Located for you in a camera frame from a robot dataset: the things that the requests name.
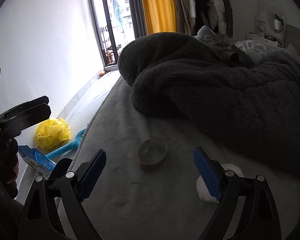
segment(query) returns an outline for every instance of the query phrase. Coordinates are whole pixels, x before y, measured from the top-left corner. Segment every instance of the gray mattress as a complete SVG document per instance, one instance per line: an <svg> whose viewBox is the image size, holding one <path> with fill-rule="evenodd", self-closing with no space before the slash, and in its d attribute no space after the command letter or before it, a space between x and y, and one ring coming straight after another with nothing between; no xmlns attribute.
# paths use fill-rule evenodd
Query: gray mattress
<svg viewBox="0 0 300 240"><path fill-rule="evenodd" d="M153 138L166 139L168 156L159 169L143 171L136 154L143 142ZM103 240L197 239L217 206L198 197L199 173L193 161L197 146L221 164L239 166L246 177L266 177L285 239L300 214L300 182L296 178L214 143L189 120L141 115L133 109L130 87L121 77L93 117L70 167L76 170L99 148L107 153L107 164L90 198L82 204ZM226 238L234 233L242 204L240 199ZM76 239L62 202L58 212L67 236Z"/></svg>

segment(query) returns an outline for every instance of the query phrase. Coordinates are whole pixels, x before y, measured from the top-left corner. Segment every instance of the cardboard tape roll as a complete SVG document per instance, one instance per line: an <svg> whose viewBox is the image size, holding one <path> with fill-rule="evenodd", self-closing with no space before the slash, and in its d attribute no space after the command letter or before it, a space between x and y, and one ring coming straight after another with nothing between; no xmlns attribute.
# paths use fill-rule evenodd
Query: cardboard tape roll
<svg viewBox="0 0 300 240"><path fill-rule="evenodd" d="M165 139L151 139L140 145L137 159L140 169L153 171L159 168L167 158L168 145Z"/></svg>

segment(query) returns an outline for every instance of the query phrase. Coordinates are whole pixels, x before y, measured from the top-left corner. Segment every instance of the yellow plastic bag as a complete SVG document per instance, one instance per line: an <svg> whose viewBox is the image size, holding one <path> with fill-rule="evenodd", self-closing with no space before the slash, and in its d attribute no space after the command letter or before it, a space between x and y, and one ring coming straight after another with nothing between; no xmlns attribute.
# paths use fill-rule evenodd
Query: yellow plastic bag
<svg viewBox="0 0 300 240"><path fill-rule="evenodd" d="M51 152L69 142L70 127L61 117L50 118L39 124L35 140L45 152Z"/></svg>

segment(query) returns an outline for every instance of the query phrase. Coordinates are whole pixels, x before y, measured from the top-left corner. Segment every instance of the glass door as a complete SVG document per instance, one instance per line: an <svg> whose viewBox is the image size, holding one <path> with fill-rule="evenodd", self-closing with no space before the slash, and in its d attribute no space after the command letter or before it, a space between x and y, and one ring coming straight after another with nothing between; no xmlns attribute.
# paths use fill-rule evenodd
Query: glass door
<svg viewBox="0 0 300 240"><path fill-rule="evenodd" d="M135 39L129 0L91 0L100 47L107 66Z"/></svg>

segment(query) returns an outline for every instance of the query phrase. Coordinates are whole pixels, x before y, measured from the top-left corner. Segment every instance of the comforter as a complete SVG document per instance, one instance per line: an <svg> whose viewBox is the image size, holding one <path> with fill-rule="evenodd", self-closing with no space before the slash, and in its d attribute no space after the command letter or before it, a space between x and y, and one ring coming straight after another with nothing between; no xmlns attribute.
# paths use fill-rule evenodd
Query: comforter
<svg viewBox="0 0 300 240"><path fill-rule="evenodd" d="M230 67L189 35L155 33L128 44L118 66L140 113L189 118L213 140L300 178L300 63L289 53Z"/></svg>

